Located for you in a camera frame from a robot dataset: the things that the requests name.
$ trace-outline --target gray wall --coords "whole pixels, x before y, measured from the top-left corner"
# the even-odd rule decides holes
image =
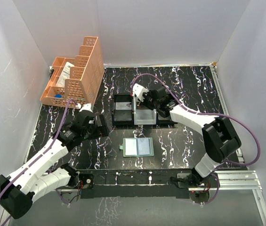
[[[0,174],[23,164],[47,76],[48,65],[14,3],[0,1]]]
[[[47,63],[100,36],[116,66],[218,61],[250,0],[13,0]]]
[[[252,0],[238,23],[218,64],[218,76],[231,115],[257,134],[262,154],[254,169],[266,200],[266,1]],[[256,155],[253,140],[242,129],[246,161]]]
[[[70,208],[51,192],[9,226],[261,226],[253,192],[221,190],[203,208],[172,197],[81,199]]]

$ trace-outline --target orange dish rack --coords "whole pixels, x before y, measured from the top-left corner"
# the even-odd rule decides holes
[[[56,82],[67,62],[74,65],[70,68],[70,78],[65,79],[65,87],[58,87]],[[74,59],[57,57],[52,67],[54,72],[40,99],[44,105],[65,107],[70,98],[81,105],[94,105],[105,72],[98,37],[85,37],[78,56]],[[75,108],[75,104],[70,103],[69,107]]]

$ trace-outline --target white paper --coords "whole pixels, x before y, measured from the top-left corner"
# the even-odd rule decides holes
[[[56,86],[65,87],[65,79],[70,78],[70,68],[73,66],[74,65],[69,62],[65,64],[65,67],[63,68],[63,71],[56,82]]]

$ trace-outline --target orange crate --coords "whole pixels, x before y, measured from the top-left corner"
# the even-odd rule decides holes
[[[65,80],[65,87],[57,87],[56,82],[66,62],[74,67],[70,68],[70,78]],[[85,37],[79,55],[74,59],[57,57],[52,66],[55,71],[40,99],[44,105],[65,107],[70,98],[81,105],[94,105],[105,72],[98,37]],[[75,108],[75,104],[70,103],[69,107]]]

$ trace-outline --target black marble table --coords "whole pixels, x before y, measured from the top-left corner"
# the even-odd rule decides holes
[[[209,66],[181,67],[136,67],[107,68],[99,89],[93,112],[104,114],[110,130],[109,137],[84,141],[53,168],[69,162],[78,170],[154,170],[192,169],[205,154],[203,138],[185,125],[150,128],[137,126],[135,129],[112,127],[112,97],[115,93],[129,93],[134,77],[141,73],[152,73],[184,98],[186,106],[208,113],[222,113],[221,102]],[[150,76],[142,77],[139,84],[156,89],[161,86]],[[34,156],[56,131],[64,108],[43,105],[37,122],[28,159]],[[78,110],[69,109],[66,120],[71,120]],[[123,157],[119,145],[124,138],[152,137],[153,157]],[[236,154],[230,156],[238,161]]]

